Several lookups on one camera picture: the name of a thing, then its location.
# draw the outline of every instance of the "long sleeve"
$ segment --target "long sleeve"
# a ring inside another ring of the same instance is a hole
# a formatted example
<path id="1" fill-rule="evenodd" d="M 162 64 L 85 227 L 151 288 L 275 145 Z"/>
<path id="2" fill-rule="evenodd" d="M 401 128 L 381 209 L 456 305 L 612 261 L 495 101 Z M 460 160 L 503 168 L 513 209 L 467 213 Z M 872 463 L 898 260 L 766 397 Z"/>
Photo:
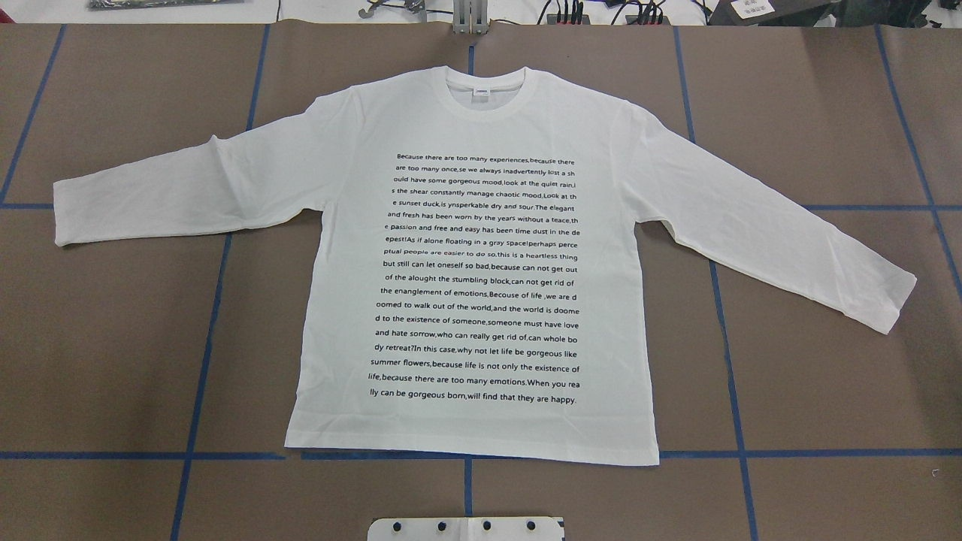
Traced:
<path id="1" fill-rule="evenodd" d="M 635 220 L 660 220 L 679 244 L 888 334 L 914 275 L 648 112 L 631 117 L 616 181 Z"/>
<path id="2" fill-rule="evenodd" d="M 361 125 L 352 89 L 297 116 L 54 184 L 57 245 L 267 227 L 337 196 Z"/>

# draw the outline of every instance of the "brown surface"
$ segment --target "brown surface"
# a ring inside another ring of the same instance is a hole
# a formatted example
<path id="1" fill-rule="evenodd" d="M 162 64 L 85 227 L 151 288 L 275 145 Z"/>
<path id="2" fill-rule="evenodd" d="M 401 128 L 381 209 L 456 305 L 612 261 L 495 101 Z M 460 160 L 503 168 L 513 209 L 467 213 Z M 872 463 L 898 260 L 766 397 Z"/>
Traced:
<path id="1" fill-rule="evenodd" d="M 263 33 L 69 25 L 7 202 L 49 203 L 57 180 L 242 132 Z"/>
<path id="2" fill-rule="evenodd" d="M 54 25 L 11 26 L 9 31 L 0 33 L 0 79 L 5 80 L 0 110 L 0 174 L 4 176 L 60 31 Z"/>
<path id="3" fill-rule="evenodd" d="M 882 36 L 915 140 L 919 158 L 936 204 L 962 203 L 962 115 L 958 114 L 958 61 L 962 34 L 939 32 L 924 36 L 901 28 L 883 28 Z"/>
<path id="4" fill-rule="evenodd" d="M 657 468 L 475 460 L 472 488 L 475 516 L 564 517 L 567 539 L 748 539 L 737 460 Z"/>
<path id="5" fill-rule="evenodd" d="M 0 77 L 3 160 L 59 30 L 10 27 L 0 25 L 0 60 L 18 59 Z M 926 70 L 916 57 L 929 43 L 947 55 L 962 34 L 896 34 L 886 43 L 933 193 L 958 203 L 960 138 L 954 117 L 939 116 L 958 101 L 958 77 L 954 64 Z M 59 178 L 238 133 L 263 35 L 261 25 L 70 26 L 7 202 L 49 202 Z M 802 203 L 925 203 L 872 29 L 680 35 L 699 143 Z M 669 29 L 500 24 L 481 38 L 442 24 L 274 25 L 254 123 L 410 69 L 466 70 L 473 43 L 479 75 L 547 69 L 687 133 Z M 626 60 L 637 51 L 643 63 Z M 884 337 L 719 268 L 746 447 L 960 453 L 962 302 L 931 213 L 820 214 L 920 282 Z M 962 213 L 939 216 L 958 264 Z M 466 503 L 476 515 L 563 516 L 569 539 L 749 538 L 708 263 L 660 224 L 636 228 L 656 423 L 662 450 L 687 457 L 644 469 L 476 459 L 467 501 L 463 460 L 305 461 L 283 449 L 319 230 L 307 212 L 233 237 L 195 442 L 228 454 L 185 453 L 181 539 L 361 539 L 374 518 L 460 515 Z M 181 455 L 82 453 L 189 448 L 223 246 L 210 236 L 61 249 L 50 210 L 0 208 L 0 538 L 170 536 Z M 80 454 L 31 459 L 38 451 Z M 759 538 L 957 538 L 959 460 L 750 458 Z"/>
<path id="6" fill-rule="evenodd" d="M 461 460 L 294 459 L 194 468 L 181 526 L 185 541 L 364 540 L 377 518 L 465 513 Z"/>
<path id="7" fill-rule="evenodd" d="M 495 23 L 474 48 L 474 73 L 490 77 L 523 66 L 637 103 L 672 131 L 688 135 L 681 78 L 668 27 L 538 26 Z M 628 58 L 644 51 L 644 69 Z"/>
<path id="8" fill-rule="evenodd" d="M 962 539 L 958 456 L 749 464 L 758 533 L 765 541 Z"/>
<path id="9" fill-rule="evenodd" d="M 222 237 L 53 244 L 0 211 L 2 451 L 183 451 Z"/>
<path id="10" fill-rule="evenodd" d="M 166 539 L 180 470 L 175 460 L 0 463 L 0 538 Z"/>
<path id="11" fill-rule="evenodd" d="M 886 337 L 720 268 L 746 446 L 962 447 L 962 304 L 931 214 L 819 214 L 919 283 Z"/>
<path id="12" fill-rule="evenodd" d="M 700 146 L 801 204 L 925 204 L 872 28 L 680 34 Z"/>

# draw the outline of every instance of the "white long-sleeve shirt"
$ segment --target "white long-sleeve shirt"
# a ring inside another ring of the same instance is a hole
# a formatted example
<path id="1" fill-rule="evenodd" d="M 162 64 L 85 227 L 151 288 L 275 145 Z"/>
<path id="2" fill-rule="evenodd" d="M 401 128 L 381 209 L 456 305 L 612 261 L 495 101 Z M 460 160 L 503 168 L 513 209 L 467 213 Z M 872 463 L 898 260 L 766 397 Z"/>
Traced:
<path id="1" fill-rule="evenodd" d="M 658 463 L 635 222 L 887 333 L 915 285 L 624 100 L 446 67 L 54 185 L 58 245 L 323 211 L 286 445 Z"/>

